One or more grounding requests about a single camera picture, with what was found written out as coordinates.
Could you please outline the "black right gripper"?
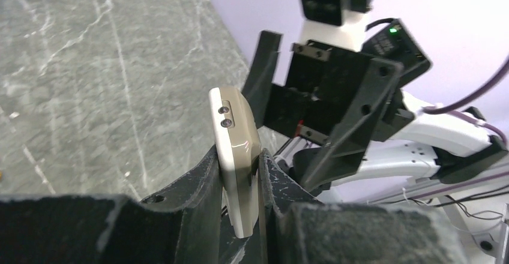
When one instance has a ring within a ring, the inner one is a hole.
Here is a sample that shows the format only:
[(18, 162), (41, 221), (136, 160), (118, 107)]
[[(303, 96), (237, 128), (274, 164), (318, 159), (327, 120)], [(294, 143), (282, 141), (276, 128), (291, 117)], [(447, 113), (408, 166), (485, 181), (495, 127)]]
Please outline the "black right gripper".
[(294, 51), (285, 86), (272, 87), (281, 39), (260, 32), (242, 94), (257, 128), (295, 137), (307, 127), (327, 136), (308, 164), (294, 165), (307, 191), (356, 174), (372, 138), (383, 142), (414, 119), (401, 88), (432, 63), (413, 41), (370, 40), (360, 52), (309, 42)]

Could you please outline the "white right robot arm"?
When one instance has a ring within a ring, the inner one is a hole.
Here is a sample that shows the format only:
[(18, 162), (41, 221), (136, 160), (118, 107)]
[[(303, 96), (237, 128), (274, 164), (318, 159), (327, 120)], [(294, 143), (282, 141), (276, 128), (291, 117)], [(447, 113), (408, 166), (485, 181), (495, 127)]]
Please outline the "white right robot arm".
[(410, 176), (459, 186), (507, 155), (473, 107), (430, 115), (402, 85), (429, 62), (405, 31), (388, 55), (309, 40), (271, 79), (281, 35), (262, 31), (244, 91), (256, 123), (288, 137), (264, 158), (261, 222), (239, 263), (466, 263), (456, 231), (403, 196), (340, 203), (335, 185)]

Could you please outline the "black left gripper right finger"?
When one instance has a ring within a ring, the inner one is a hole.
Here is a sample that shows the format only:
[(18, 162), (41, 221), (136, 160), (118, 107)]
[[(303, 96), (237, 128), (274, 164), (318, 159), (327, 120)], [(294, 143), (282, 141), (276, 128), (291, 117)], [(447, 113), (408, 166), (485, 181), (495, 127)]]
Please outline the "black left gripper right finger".
[(422, 206), (325, 204), (259, 156), (263, 263), (468, 263), (456, 230)]

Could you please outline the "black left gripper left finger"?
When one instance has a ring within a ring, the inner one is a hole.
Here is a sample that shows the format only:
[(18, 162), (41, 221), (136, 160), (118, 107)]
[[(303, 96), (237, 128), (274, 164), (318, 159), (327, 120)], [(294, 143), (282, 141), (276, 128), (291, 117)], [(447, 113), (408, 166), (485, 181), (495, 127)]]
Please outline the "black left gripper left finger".
[(123, 194), (1, 196), (2, 263), (217, 263), (218, 156), (137, 202)]

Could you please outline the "white remote control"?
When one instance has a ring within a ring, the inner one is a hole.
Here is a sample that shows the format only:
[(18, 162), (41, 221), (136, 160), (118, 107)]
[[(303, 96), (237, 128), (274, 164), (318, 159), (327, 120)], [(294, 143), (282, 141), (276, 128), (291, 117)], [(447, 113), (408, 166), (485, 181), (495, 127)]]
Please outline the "white remote control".
[(248, 238), (259, 216), (258, 129), (250, 105), (236, 87), (212, 88), (208, 99), (227, 213), (235, 236)]

